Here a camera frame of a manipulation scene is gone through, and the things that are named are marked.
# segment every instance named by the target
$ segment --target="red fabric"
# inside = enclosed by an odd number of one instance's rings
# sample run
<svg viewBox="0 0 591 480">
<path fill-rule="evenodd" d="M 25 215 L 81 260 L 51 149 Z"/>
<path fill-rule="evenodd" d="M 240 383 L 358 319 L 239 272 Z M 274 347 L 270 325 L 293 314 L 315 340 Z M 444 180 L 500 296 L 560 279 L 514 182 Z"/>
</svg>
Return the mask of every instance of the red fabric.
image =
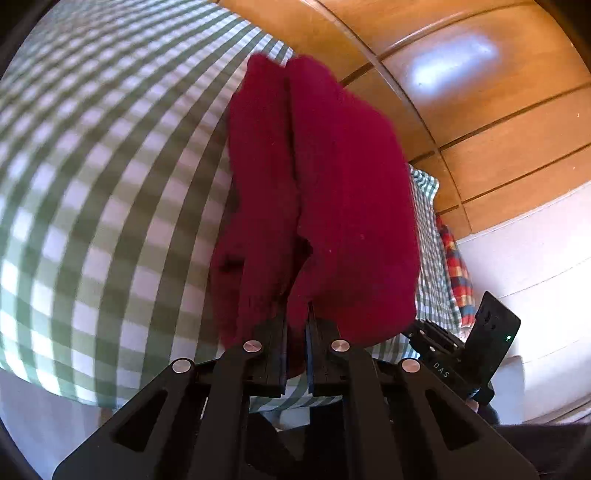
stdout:
<svg viewBox="0 0 591 480">
<path fill-rule="evenodd" d="M 408 165 L 380 113 L 309 57 L 290 60 L 298 235 L 313 253 L 291 289 L 295 333 L 313 302 L 343 338 L 374 345 L 415 318 L 419 251 Z"/>
<path fill-rule="evenodd" d="M 295 343 L 309 302 L 362 346 L 414 320 L 420 264 L 411 180 L 381 114 L 310 58 L 282 69 L 253 56 L 230 102 L 229 152 L 241 204 L 211 269 L 226 347 L 273 314 L 293 276 L 287 316 Z M 294 271 L 302 239 L 312 252 Z"/>
<path fill-rule="evenodd" d="M 274 302 L 292 276 L 299 206 L 288 101 L 285 70 L 252 56 L 228 116 L 240 205 L 217 242 L 211 266 L 213 312 L 226 347 L 274 315 Z"/>
</svg>

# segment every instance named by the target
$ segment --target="green gingham fabric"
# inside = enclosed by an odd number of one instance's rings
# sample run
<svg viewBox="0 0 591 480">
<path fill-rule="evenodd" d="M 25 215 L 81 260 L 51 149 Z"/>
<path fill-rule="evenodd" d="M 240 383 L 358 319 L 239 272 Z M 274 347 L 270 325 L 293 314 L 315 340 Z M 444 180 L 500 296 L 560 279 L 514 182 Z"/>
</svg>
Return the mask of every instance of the green gingham fabric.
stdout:
<svg viewBox="0 0 591 480">
<path fill-rule="evenodd" d="M 61 0 L 34 28 L 0 81 L 1 368 L 115 408 L 172 360 L 220 355 L 207 276 L 231 183 L 223 113 L 257 51 L 293 54 L 202 0 Z M 437 181 L 411 174 L 418 315 L 455 331 Z M 251 406 L 330 401 L 306 387 Z"/>
</svg>

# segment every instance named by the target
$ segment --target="bed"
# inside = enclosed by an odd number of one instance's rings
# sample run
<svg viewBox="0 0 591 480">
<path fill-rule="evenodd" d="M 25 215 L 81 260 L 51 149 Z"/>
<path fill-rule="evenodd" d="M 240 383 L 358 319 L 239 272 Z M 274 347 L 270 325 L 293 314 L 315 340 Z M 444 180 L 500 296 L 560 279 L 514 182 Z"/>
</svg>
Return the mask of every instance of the bed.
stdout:
<svg viewBox="0 0 591 480">
<path fill-rule="evenodd" d="M 294 54 L 204 0 L 61 0 L 0 81 L 0 416 L 43 478 L 172 360 L 222 353 L 208 269 L 232 184 L 223 114 L 256 52 Z M 473 304 L 454 295 L 439 183 L 409 170 L 417 317 L 458 334 Z M 371 350 L 415 355 L 402 336 Z M 301 375 L 251 411 L 331 400 Z"/>
</svg>

